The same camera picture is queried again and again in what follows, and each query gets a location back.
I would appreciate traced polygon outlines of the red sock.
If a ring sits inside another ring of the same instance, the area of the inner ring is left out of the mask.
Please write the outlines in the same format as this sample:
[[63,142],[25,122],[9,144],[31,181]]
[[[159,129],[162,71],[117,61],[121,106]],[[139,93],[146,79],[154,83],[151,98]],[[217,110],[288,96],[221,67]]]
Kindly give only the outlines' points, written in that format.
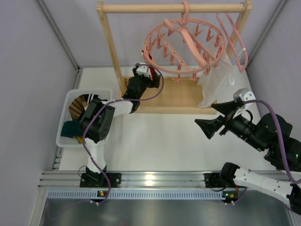
[[[149,59],[152,60],[152,56],[151,56],[150,53],[148,54],[148,56],[149,56]],[[152,67],[150,68],[150,72],[151,72],[150,79],[151,79],[152,81],[154,81],[155,78],[156,78],[156,76],[157,76],[157,73],[156,73],[155,69],[152,68]]]

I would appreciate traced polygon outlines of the brown striped sock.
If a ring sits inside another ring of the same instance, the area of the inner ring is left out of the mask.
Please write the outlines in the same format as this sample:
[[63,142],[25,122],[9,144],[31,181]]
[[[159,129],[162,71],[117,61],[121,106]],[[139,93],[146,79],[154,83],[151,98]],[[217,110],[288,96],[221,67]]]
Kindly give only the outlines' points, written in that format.
[[84,95],[75,98],[69,106],[69,113],[71,115],[72,120],[79,121],[87,107],[88,103],[85,100]]

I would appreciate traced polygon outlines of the pink round clip hanger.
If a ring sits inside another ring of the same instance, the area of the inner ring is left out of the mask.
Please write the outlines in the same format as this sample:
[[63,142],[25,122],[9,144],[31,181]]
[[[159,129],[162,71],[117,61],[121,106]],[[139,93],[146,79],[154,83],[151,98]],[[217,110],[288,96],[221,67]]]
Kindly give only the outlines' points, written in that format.
[[182,2],[181,18],[164,19],[147,35],[142,49],[144,61],[163,72],[175,74],[175,81],[183,75],[208,75],[217,67],[225,51],[226,41],[215,25],[190,17],[188,2]]

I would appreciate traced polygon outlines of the teal sock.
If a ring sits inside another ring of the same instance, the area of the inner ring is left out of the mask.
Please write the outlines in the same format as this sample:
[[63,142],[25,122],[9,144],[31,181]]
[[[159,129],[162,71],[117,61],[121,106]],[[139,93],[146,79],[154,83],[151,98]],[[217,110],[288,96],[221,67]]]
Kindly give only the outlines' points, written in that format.
[[83,131],[80,129],[79,121],[66,121],[61,130],[62,137],[81,137]]

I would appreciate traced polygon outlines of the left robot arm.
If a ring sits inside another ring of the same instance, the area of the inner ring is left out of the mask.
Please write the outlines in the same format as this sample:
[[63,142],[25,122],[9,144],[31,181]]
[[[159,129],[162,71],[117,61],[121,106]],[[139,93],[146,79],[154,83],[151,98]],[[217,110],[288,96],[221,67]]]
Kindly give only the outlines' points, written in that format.
[[113,119],[136,112],[142,101],[157,97],[163,87],[161,73],[154,73],[149,78],[135,73],[129,79],[122,98],[112,101],[94,99],[90,102],[79,123],[83,131],[83,146],[88,155],[85,172],[80,176],[80,187],[111,187],[113,180],[106,174],[104,152]]

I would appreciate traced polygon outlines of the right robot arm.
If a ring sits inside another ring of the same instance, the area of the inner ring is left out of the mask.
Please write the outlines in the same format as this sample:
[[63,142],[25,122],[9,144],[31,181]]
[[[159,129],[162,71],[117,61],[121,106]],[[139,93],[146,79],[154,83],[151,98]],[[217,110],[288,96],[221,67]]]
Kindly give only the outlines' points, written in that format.
[[[253,124],[252,119],[235,115],[239,108],[257,102],[265,105],[269,110],[269,113],[265,114],[257,124]],[[231,132],[257,151],[266,151],[264,159],[277,170],[285,171],[289,177],[288,182],[271,179],[227,162],[219,172],[220,182],[224,186],[238,186],[259,191],[279,200],[296,214],[300,214],[301,181],[294,179],[292,173],[301,170],[301,143],[290,136],[292,125],[275,114],[271,106],[263,100],[236,99],[213,104],[212,107],[221,113],[219,117],[213,120],[195,120],[208,139],[211,139],[215,132],[219,132],[221,136]]]

